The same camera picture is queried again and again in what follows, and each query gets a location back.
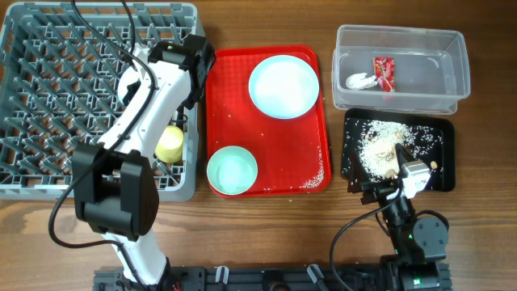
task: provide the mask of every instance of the light blue bowl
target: light blue bowl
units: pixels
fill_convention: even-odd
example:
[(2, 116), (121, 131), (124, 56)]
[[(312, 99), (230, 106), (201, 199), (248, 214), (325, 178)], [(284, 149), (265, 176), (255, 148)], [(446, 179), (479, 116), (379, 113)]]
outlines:
[(259, 168), (250, 151), (240, 146), (218, 150), (208, 162), (208, 181), (218, 192), (238, 195), (246, 192), (257, 179)]

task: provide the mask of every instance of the wood grain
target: wood grain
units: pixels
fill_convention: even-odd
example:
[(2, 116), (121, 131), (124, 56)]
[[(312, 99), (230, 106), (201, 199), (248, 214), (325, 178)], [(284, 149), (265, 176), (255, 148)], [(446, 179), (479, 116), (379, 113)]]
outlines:
[[(0, 3), (0, 15), (12, 2)], [(336, 31), (345, 23), (426, 27), (464, 34), (472, 94), (446, 117), (456, 127), (456, 189), (420, 195), (414, 207), (439, 211), (451, 222), (447, 261), (455, 290), (517, 288), (517, 2), (194, 3), (216, 48), (307, 44), (316, 52), (334, 177), (318, 194), (223, 200), (210, 192), (200, 172), (191, 201), (160, 206), (155, 230), (173, 265), (328, 264), (338, 229), (372, 208), (348, 194), (338, 174), (344, 112), (334, 108), (330, 86)], [(206, 159), (200, 163), (206, 165)], [(120, 266), (111, 247), (67, 250), (51, 242), (52, 206), (0, 201), (0, 290), (91, 290), (94, 270)], [(71, 206), (59, 214), (58, 234), (77, 243), (98, 239), (75, 219)], [(336, 255), (343, 262), (376, 262), (391, 252), (390, 241), (368, 220), (343, 237)]]

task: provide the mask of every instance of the dish rack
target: dish rack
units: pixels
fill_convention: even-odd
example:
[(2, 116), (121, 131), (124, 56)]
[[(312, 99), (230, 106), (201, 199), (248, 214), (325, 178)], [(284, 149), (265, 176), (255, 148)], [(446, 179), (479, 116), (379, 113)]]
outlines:
[[(137, 41), (181, 44), (204, 36), (188, 3), (128, 3)], [(100, 33), (129, 47), (120, 3), (78, 3)], [(72, 181), (70, 158), (79, 142), (95, 144), (124, 111), (116, 88), (127, 65), (82, 26), (64, 2), (19, 2), (0, 33), (0, 199), (53, 200)], [(197, 106), (185, 110), (183, 160), (151, 159), (161, 201), (189, 200), (195, 191)], [(107, 176), (117, 180), (117, 175)]]

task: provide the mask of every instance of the black tray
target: black tray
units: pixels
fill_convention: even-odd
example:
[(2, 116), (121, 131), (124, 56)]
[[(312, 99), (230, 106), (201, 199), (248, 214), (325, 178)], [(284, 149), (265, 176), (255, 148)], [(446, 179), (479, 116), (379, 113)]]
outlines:
[[(345, 114), (345, 132), (343, 134), (343, 156), (341, 174), (348, 178), (350, 173), (350, 156), (358, 146), (362, 126), (370, 120), (391, 121), (409, 126), (427, 126), (434, 129), (436, 136), (442, 137), (441, 146), (435, 146), (425, 156), (420, 157), (427, 165), (436, 161), (439, 171), (431, 172), (431, 179), (426, 189), (449, 192), (456, 186), (456, 161), (454, 126), (449, 120), (403, 113), (380, 112), (375, 110), (352, 108)], [(414, 144), (424, 146), (426, 142), (417, 136)]]

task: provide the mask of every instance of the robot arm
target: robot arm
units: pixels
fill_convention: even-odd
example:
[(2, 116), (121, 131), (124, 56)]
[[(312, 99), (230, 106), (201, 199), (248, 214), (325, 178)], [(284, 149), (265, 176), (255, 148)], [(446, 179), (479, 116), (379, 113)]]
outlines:
[[(124, 245), (144, 285), (170, 290), (169, 263), (152, 230), (159, 198), (149, 160), (176, 110), (180, 106), (192, 109), (203, 96), (215, 54), (204, 37), (194, 35), (187, 36), (183, 45), (160, 42), (152, 49), (138, 45), (134, 54), (151, 69), (157, 88), (127, 139), (74, 189), (75, 210), (94, 232)], [(135, 119), (151, 89), (150, 77), (139, 64), (124, 72), (118, 96), (127, 108), (98, 145), (78, 146), (72, 157), (74, 174), (101, 157)], [(120, 172), (120, 181), (105, 178), (113, 171)], [(128, 262), (114, 248), (124, 265), (124, 276), (136, 282)]]

